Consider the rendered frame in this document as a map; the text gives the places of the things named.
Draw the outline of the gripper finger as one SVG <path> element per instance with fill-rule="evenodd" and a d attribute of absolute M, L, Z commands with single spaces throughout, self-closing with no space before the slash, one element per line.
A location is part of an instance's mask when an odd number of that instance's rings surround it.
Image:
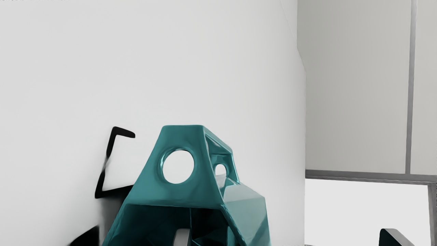
<path fill-rule="evenodd" d="M 174 246 L 192 246 L 191 235 L 191 230 L 189 228 L 180 228 L 176 230 Z"/>

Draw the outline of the teal faceted mug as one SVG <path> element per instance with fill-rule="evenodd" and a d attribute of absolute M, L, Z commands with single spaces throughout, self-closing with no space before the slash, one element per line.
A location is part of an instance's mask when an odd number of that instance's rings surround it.
<path fill-rule="evenodd" d="M 164 177 L 176 151 L 194 161 L 181 183 Z M 272 246 L 265 198 L 239 182 L 231 148 L 202 125 L 163 126 L 102 246 Z"/>

